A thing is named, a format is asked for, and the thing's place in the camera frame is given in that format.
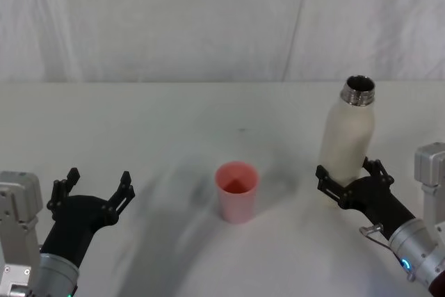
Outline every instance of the white bottle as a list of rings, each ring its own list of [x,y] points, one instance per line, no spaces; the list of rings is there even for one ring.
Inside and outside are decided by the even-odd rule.
[[[360,176],[374,132],[374,88],[368,77],[349,77],[327,116],[319,163],[342,186]]]

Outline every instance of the white curtain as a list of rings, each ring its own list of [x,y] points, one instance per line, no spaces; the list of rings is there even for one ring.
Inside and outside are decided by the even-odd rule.
[[[445,0],[0,0],[0,81],[445,77]]]

